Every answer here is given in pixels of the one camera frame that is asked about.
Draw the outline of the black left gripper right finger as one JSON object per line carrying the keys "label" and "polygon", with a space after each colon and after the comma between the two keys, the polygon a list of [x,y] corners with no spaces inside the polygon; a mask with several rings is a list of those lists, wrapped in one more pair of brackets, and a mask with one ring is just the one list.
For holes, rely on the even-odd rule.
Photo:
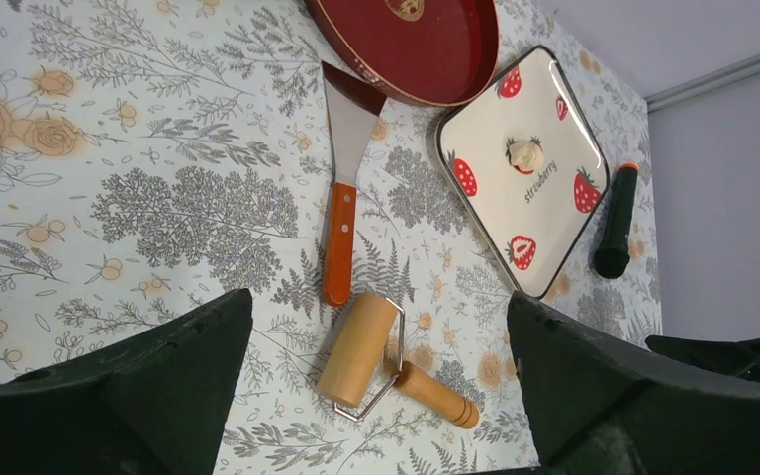
{"label": "black left gripper right finger", "polygon": [[760,474],[759,382],[670,359],[523,292],[507,324],[547,472]]}

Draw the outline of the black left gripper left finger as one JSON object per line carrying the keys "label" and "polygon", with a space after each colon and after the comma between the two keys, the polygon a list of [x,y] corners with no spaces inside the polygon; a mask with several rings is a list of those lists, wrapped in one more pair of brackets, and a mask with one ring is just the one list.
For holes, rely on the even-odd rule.
{"label": "black left gripper left finger", "polygon": [[252,330],[224,294],[0,384],[0,474],[210,474]]}

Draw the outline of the wooden dough roller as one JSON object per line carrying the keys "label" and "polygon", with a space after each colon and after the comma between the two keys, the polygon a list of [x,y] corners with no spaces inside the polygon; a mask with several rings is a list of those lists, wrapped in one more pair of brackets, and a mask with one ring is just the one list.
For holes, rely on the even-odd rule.
{"label": "wooden dough roller", "polygon": [[318,393],[355,423],[394,389],[459,428],[475,428],[480,413],[470,399],[404,359],[405,322],[406,313],[393,300],[360,294],[317,381]]}

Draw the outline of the small dough piece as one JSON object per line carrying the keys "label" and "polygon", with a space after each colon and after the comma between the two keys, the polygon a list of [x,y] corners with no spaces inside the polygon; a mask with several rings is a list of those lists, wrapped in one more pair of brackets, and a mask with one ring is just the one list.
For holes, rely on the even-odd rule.
{"label": "small dough piece", "polygon": [[509,164],[521,174],[532,174],[545,161],[541,140],[537,137],[516,140],[509,138],[506,144],[506,157]]}

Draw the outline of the square strawberry ceramic plate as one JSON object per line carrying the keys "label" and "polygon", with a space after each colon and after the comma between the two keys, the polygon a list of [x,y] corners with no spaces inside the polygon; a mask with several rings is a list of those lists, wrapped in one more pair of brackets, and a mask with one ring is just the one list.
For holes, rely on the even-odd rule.
{"label": "square strawberry ceramic plate", "polygon": [[610,187],[555,54],[535,46],[442,118],[441,165],[513,286],[547,292]]}

